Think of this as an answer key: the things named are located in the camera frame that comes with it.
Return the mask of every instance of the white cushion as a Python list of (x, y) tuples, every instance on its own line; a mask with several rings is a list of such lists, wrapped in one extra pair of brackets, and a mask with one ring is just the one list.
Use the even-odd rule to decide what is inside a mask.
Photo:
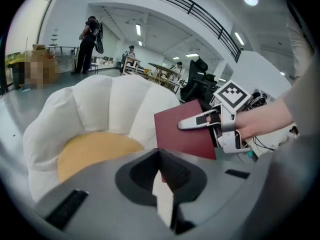
[(113, 132), (135, 139), (145, 149), (156, 148), (154, 114), (178, 105), (170, 90), (137, 75), (94, 75), (56, 91), (23, 135), (33, 199), (59, 184), (57, 159), (70, 139)]

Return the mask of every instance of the trash bin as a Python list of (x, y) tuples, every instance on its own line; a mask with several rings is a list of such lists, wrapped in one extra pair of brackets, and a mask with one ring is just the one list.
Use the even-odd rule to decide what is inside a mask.
[(25, 83), (25, 58), (18, 58), (8, 63), (12, 69), (12, 83), (14, 89), (18, 90)]

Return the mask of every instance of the ceiling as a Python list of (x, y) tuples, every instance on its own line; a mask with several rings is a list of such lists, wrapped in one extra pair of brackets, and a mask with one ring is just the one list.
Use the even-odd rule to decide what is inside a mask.
[(256, 6), (247, 5), (244, 0), (220, 0), (234, 15), (234, 26), (231, 36), (238, 32), (243, 39), (245, 50), (252, 50), (247, 34), (258, 43), (259, 52), (276, 68), (294, 76), (293, 52), (287, 34), (286, 0), (259, 0)]
[[(115, 22), (127, 42), (139, 45), (138, 41), (142, 41), (142, 46), (163, 55), (172, 64), (181, 61), (188, 69), (191, 60), (197, 57), (188, 58), (186, 55), (198, 53), (208, 64), (208, 71), (213, 73), (220, 61), (215, 52), (203, 44), (200, 36), (189, 33), (186, 26), (165, 15), (134, 7), (103, 6), (103, 10)], [(141, 25), (141, 36), (137, 35), (136, 24)]]

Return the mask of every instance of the yellow cushion center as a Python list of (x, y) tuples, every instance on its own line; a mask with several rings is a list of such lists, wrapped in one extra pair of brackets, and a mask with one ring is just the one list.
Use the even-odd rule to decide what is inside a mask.
[(91, 132), (69, 140), (58, 156), (58, 176), (64, 182), (82, 169), (144, 150), (136, 140), (112, 132)]

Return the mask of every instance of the metal frame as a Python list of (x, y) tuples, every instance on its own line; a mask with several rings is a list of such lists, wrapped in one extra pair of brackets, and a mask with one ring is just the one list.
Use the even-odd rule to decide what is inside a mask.
[(236, 42), (225, 30), (225, 28), (213, 17), (209, 12), (202, 8), (199, 4), (192, 0), (164, 0), (170, 4), (181, 8), (186, 11), (187, 14), (196, 18), (198, 21), (203, 23), (207, 28), (209, 28), (224, 44), (224, 46), (229, 50), (231, 56), (236, 62), (238, 62), (241, 49), (237, 46)]

